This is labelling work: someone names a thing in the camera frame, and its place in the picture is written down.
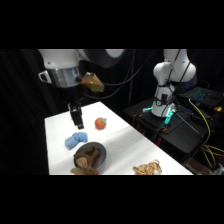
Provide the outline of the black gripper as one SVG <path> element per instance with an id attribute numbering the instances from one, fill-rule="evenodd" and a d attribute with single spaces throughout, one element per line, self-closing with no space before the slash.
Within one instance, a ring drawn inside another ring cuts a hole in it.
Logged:
<path id="1" fill-rule="evenodd" d="M 68 109 L 73 120 L 79 130 L 84 129 L 81 111 L 81 100 L 84 97 L 81 85 L 76 85 L 69 88 L 60 88 L 60 96 L 68 105 Z"/>

